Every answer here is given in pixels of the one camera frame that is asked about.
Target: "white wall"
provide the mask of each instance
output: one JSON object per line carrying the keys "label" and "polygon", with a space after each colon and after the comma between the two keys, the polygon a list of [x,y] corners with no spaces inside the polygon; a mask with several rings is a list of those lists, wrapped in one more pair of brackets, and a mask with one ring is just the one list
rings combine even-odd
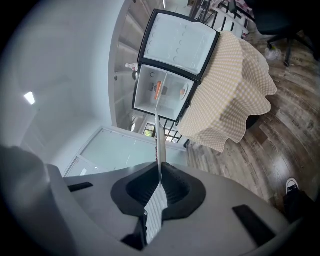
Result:
{"label": "white wall", "polygon": [[[71,27],[65,2],[41,4],[10,40],[1,60],[1,142],[20,146],[30,126],[45,145],[75,115],[70,103]],[[24,98],[33,92],[35,104]]]}
{"label": "white wall", "polygon": [[133,120],[132,101],[135,80],[132,71],[125,68],[127,63],[136,63],[145,29],[154,8],[161,8],[162,0],[131,1],[116,52],[114,82],[114,102],[116,126],[130,130]]}
{"label": "white wall", "polygon": [[117,125],[114,99],[118,39],[130,0],[81,0],[74,4],[72,77],[77,112]]}
{"label": "white wall", "polygon": [[46,146],[40,155],[42,160],[57,166],[64,175],[79,150],[100,127],[96,119],[75,117]]}
{"label": "white wall", "polygon": [[141,126],[143,125],[144,121],[145,121],[144,117],[139,117],[139,116],[136,117],[136,119],[134,120],[135,127],[132,132],[139,133],[139,130],[140,130]]}

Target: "black chair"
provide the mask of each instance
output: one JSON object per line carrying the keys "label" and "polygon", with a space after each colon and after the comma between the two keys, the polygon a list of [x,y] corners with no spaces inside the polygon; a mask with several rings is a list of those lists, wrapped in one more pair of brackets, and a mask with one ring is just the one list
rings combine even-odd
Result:
{"label": "black chair", "polygon": [[319,54],[315,48],[297,35],[299,31],[304,29],[305,17],[299,15],[298,11],[294,11],[289,2],[281,0],[245,0],[245,2],[252,8],[254,18],[239,8],[236,5],[236,0],[231,1],[229,11],[237,16],[239,15],[237,12],[240,12],[252,19],[262,35],[275,35],[267,41],[269,49],[272,49],[271,43],[287,39],[288,46],[284,61],[286,67],[290,65],[289,59],[294,40],[308,47],[313,52],[314,58],[319,60]]}

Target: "wooden floor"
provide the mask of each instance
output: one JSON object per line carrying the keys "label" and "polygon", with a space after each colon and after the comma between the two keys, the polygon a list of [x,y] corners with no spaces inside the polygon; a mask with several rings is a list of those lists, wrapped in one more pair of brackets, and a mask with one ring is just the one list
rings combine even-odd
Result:
{"label": "wooden floor", "polygon": [[[265,54],[267,39],[250,22],[246,41]],[[223,153],[191,142],[188,165],[242,184],[283,211],[286,181],[296,178],[311,198],[320,180],[320,65],[308,48],[294,42],[285,67],[287,42],[274,43],[281,59],[268,61],[278,88],[267,96],[271,111],[259,119],[238,144],[228,140]]]}

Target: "mini fridge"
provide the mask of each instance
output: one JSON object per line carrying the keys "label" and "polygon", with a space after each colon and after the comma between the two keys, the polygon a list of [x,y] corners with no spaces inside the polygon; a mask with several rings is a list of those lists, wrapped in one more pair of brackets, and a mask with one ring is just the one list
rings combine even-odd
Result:
{"label": "mini fridge", "polygon": [[219,35],[187,16],[155,9],[138,55],[132,108],[178,122],[201,84]]}

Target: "ceiling light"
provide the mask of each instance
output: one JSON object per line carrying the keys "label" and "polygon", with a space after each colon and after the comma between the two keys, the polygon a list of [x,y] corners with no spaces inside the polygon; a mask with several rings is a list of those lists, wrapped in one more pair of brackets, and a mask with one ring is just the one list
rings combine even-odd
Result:
{"label": "ceiling light", "polygon": [[24,95],[24,97],[30,103],[30,105],[33,105],[36,102],[34,94],[31,91]]}

